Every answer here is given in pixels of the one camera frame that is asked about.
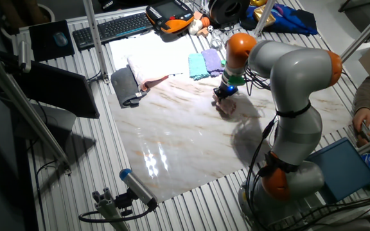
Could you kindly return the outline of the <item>person's hand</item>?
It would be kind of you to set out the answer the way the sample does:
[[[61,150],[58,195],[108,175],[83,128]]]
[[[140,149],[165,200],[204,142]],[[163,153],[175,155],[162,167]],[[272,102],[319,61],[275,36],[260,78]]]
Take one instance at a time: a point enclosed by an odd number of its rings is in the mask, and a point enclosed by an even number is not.
[[[369,108],[360,108],[355,112],[353,116],[353,126],[356,131],[360,132],[362,126],[370,126],[370,109]]]

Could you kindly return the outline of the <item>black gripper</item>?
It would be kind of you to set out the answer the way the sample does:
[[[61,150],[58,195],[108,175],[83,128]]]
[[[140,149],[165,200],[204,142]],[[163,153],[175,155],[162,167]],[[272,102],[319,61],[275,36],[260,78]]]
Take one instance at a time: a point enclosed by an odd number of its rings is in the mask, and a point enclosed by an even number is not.
[[[219,87],[213,89],[213,92],[218,99],[225,99],[238,92],[238,87],[221,83]]]

